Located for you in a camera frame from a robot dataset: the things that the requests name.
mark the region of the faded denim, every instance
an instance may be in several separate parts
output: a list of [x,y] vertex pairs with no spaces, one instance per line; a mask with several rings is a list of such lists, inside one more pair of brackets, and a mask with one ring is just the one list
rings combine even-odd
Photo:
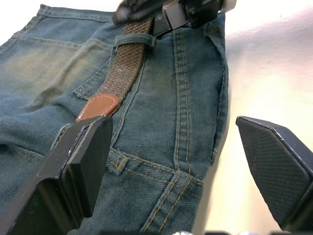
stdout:
[[69,234],[191,231],[227,119],[224,15],[161,39],[122,36],[111,17],[41,5],[0,47],[0,214],[104,82],[116,48],[141,42],[94,215]]

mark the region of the denim fabric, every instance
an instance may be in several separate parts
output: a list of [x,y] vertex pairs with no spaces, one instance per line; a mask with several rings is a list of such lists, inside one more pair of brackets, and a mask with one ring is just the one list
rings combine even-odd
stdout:
[[0,214],[104,82],[115,46],[144,42],[93,217],[69,234],[190,231],[226,123],[224,15],[161,39],[122,37],[111,17],[42,5],[0,47]]

